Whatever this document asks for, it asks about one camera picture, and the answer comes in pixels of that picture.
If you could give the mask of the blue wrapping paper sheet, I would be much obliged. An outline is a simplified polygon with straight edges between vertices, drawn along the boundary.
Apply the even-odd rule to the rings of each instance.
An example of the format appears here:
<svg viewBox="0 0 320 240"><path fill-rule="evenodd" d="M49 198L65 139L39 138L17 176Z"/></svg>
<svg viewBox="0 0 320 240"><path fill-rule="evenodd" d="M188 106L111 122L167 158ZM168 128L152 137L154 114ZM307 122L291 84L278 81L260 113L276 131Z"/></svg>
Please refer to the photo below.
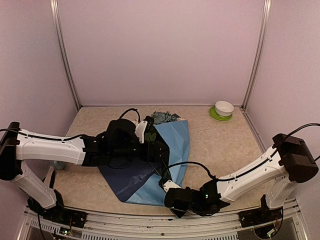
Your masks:
<svg viewBox="0 0 320 240"><path fill-rule="evenodd" d="M190 133L187 120L155 125L156 141L166 150L159 160L147 162L141 157L113 160L98 169L115 196L123 203L163 206L165 191L159 181L171 180L182 186L190 152Z"/></svg>

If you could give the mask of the blue fake hydrangea flower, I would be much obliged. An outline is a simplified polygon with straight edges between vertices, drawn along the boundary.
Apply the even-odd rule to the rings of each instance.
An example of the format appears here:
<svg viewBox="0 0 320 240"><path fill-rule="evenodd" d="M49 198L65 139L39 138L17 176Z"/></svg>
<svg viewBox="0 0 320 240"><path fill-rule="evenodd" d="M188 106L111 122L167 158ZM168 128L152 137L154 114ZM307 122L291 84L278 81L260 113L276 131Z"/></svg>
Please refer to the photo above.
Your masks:
<svg viewBox="0 0 320 240"><path fill-rule="evenodd" d="M171 114L169 111L166 111L166 112L154 111L151 114L151 117L154 119L155 125L185 120L184 118L180 117L178 114L176 113Z"/></svg>

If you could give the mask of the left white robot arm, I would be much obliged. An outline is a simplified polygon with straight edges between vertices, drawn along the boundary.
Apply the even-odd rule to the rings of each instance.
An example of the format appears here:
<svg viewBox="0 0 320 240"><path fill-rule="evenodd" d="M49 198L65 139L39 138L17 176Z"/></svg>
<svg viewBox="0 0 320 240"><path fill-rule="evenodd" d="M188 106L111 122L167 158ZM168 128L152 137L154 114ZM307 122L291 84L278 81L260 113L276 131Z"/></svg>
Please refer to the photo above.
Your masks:
<svg viewBox="0 0 320 240"><path fill-rule="evenodd" d="M58 200L58 193L30 170L25 160L71 163L83 167L107 166L112 161L138 159L163 168L170 149L151 121L112 120L97 136L80 134L63 138L37 135L12 122L0 140L0 178L15 183L57 221L70 218L70 211Z"/></svg>

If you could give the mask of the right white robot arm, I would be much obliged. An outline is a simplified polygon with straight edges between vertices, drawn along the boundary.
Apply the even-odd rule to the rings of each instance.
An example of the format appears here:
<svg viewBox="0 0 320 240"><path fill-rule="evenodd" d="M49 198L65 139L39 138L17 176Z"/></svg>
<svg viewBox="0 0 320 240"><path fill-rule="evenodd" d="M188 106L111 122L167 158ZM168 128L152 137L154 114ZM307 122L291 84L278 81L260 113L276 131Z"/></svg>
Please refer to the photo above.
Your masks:
<svg viewBox="0 0 320 240"><path fill-rule="evenodd" d="M306 142L294 136L305 128L318 126L319 123L307 123L288 134L275 135L273 145L260 157L229 175L217 178L204 167L210 181L198 190L182 188L173 182L169 172L174 165L169 165L158 182L165 192L165 207L178 218L186 212L202 217L212 216L245 193L276 180L271 190L263 195L261 207L255 212L260 222L268 221L298 184L311 180L319 172L317 159L312 156Z"/></svg>

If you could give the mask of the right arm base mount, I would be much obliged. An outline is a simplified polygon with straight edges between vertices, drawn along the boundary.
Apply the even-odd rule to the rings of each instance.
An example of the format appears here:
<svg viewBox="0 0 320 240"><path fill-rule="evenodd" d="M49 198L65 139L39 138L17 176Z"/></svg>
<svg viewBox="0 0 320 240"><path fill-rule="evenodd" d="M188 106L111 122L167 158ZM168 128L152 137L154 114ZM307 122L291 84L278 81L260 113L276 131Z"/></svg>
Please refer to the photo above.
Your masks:
<svg viewBox="0 0 320 240"><path fill-rule="evenodd" d="M261 206L258 208L243 210L238 213L242 228L265 224L283 217L283 206L269 208L265 194L261 197L260 203Z"/></svg>

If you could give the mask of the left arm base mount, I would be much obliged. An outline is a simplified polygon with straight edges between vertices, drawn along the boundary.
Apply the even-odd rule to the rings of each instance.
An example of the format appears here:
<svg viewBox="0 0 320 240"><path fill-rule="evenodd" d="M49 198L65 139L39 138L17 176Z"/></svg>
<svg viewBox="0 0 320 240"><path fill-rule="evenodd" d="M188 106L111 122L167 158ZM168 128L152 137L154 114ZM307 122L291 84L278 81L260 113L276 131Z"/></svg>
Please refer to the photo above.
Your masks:
<svg viewBox="0 0 320 240"><path fill-rule="evenodd" d="M32 197L29 197L27 200L27 205L30 210L39 214L45 220L68 225L70 227L83 228L88 214L84 211L66 208L62 195L57 190L54 190L54 193L56 196L56 205L52 208L43 208Z"/></svg>

